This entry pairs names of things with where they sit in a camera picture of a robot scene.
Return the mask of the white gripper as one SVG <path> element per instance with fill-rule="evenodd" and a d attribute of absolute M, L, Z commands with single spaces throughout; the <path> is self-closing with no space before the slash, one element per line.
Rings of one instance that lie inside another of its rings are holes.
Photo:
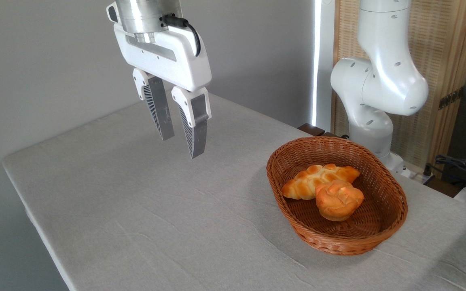
<path fill-rule="evenodd" d="M 174 136 L 162 81 L 166 80 L 177 85 L 172 89 L 172 98 L 179 105 L 190 156 L 200 156 L 205 151 L 211 118 L 209 95 L 204 87 L 210 84 L 212 74 L 204 44 L 196 56 L 193 33 L 173 26 L 155 32 L 154 43 L 137 41 L 117 23 L 114 32 L 126 63 L 135 67 L 132 76 L 137 93 L 147 103 L 161 139 Z"/>

